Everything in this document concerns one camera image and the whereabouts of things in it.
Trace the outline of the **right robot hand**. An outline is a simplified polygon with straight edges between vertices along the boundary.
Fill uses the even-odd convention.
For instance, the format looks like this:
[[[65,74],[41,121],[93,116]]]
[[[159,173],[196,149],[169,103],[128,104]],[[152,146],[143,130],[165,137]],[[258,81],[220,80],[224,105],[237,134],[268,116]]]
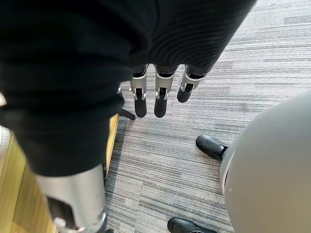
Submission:
[[[12,130],[62,233],[105,231],[109,120],[130,81],[146,115],[155,67],[157,117],[175,71],[186,102],[211,71],[253,0],[3,0],[0,123]]]

